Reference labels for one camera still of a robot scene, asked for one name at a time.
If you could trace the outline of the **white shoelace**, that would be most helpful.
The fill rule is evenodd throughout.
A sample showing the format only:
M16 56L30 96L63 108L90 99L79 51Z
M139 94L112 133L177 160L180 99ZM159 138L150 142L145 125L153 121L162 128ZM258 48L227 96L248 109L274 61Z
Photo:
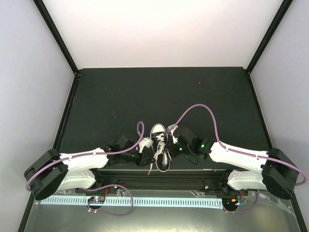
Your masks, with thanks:
M160 172L166 172L166 170L163 171L159 169L157 165L157 160L158 160L159 155L163 155L163 167L167 166L167 164L170 165L169 164L170 155L169 155L169 151L166 149L165 134L164 133L153 133L152 137L154 137L157 141L157 149L154 152L154 158L155 158L154 164L156 165L157 169Z

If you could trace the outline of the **black white sneaker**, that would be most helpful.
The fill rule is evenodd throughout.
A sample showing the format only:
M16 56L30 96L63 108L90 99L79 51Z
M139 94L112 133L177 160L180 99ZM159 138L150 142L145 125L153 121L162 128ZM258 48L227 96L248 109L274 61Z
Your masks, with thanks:
M168 132L164 125L155 124L150 131L150 138L156 144L156 149L152 145L156 168L162 173L167 172L170 168L171 155L167 148ZM162 156L162 168L157 163L159 156Z

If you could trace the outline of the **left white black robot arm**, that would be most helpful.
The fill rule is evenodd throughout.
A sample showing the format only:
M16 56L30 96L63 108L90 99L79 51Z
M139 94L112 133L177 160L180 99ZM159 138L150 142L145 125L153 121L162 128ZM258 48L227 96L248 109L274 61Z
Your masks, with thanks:
M86 152L67 154L50 149L24 172L26 190L38 201L57 191L73 188L86 188L98 193L103 189L104 182L95 176L95 169L127 163L138 167L152 164L154 158L145 152L152 145L149 137L133 142L122 136L115 143Z

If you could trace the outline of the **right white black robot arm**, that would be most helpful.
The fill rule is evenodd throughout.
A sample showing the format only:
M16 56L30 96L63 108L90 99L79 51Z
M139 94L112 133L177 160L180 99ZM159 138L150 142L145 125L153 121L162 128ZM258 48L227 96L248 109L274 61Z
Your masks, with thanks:
M238 170L232 170L219 183L220 191L225 195L235 190L267 190L281 199L292 198L299 171L294 163L279 149L254 151L220 144L211 138L196 136L172 136L170 143L172 154L184 154L190 162L197 164L209 159L216 163L225 163Z

